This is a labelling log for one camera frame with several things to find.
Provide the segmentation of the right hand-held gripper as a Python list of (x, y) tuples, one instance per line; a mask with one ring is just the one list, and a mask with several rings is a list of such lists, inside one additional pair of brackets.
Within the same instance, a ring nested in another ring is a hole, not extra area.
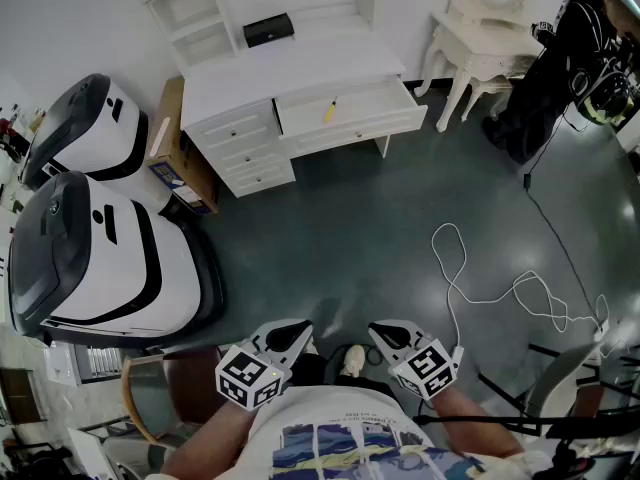
[(368, 333), (400, 386), (431, 400), (455, 381), (454, 360), (438, 339), (409, 320), (379, 320)]

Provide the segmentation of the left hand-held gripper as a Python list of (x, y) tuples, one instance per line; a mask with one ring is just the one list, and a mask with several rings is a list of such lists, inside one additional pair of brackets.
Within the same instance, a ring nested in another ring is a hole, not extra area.
[(312, 337), (310, 320), (282, 319), (261, 325), (240, 345), (232, 345), (215, 369), (220, 395), (254, 411), (281, 394)]

